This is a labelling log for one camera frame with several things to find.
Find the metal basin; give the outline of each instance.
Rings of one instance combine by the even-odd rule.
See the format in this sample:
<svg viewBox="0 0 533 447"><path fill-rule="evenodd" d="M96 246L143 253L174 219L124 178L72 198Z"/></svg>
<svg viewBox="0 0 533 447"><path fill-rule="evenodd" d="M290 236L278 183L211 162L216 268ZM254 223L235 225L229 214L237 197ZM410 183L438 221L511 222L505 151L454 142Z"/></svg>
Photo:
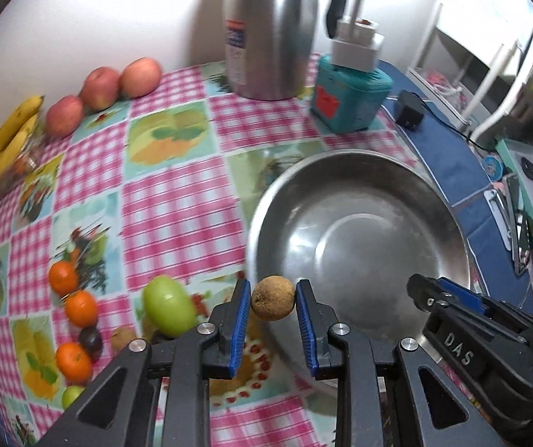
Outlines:
<svg viewBox="0 0 533 447"><path fill-rule="evenodd" d="M379 153L340 150L293 165L263 195L250 228L247 274L309 279L340 321L378 339L418 337L427 314L406 292L414 273L469 287L467 248L448 206L413 171ZM268 323L297 371L297 315Z"/></svg>

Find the label on thermos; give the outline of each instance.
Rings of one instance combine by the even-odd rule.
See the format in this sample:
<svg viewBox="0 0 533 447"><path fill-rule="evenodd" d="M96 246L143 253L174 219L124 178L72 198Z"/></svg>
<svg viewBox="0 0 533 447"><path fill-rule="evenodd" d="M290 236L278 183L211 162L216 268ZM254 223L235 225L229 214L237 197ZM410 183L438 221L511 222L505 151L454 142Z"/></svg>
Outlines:
<svg viewBox="0 0 533 447"><path fill-rule="evenodd" d="M231 82L245 84L245 23L227 20L225 54Z"/></svg>

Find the teal box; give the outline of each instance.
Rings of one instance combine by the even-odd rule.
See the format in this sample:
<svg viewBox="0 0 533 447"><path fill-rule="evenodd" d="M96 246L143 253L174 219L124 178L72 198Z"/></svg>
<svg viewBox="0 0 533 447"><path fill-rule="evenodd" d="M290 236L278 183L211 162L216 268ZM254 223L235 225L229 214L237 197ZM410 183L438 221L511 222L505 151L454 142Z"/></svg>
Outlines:
<svg viewBox="0 0 533 447"><path fill-rule="evenodd" d="M337 134L366 129L393 88L380 69L362 72L340 67L323 55L312 98L312 111Z"/></svg>

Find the banana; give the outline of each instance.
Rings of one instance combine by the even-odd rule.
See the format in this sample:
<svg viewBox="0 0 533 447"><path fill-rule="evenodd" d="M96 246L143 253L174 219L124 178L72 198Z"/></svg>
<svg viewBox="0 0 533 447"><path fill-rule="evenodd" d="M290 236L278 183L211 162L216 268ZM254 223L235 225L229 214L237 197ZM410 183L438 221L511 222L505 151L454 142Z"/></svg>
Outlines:
<svg viewBox="0 0 533 447"><path fill-rule="evenodd" d="M24 143L26 143L26 140L34 131L38 118L38 114L30 117L20 127L8 146L0 153L0 175L14 162L18 154L20 154Z"/></svg>
<svg viewBox="0 0 533 447"><path fill-rule="evenodd" d="M38 114L43 98L43 96L29 97L6 119L0 127L0 153L9 145L21 126Z"/></svg>

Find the table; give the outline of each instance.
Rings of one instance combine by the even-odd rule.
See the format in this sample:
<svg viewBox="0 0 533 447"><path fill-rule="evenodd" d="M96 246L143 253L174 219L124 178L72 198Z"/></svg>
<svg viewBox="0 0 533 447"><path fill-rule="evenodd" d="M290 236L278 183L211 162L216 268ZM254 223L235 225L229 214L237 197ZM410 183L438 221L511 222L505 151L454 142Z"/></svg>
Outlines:
<svg viewBox="0 0 533 447"><path fill-rule="evenodd" d="M111 360L114 328L131 325L148 336L140 290L152 277L184 284L199 322L228 298L244 276L256 204L293 162L325 149L371 149L428 179L383 110L369 130L344 136L312 118L317 61L310 58L302 94L278 102L232 94L223 62L166 74L151 95L89 116L74 135L47 146L38 170L0 200L0 424L14 442L30 445L62 413L66 382L54 351L78 330L47 273L77 241L103 243L88 254L84 279L105 342L96 375ZM210 401L215 447L334 439L335 400L289 371L256 321L238 378L212 382Z"/></svg>

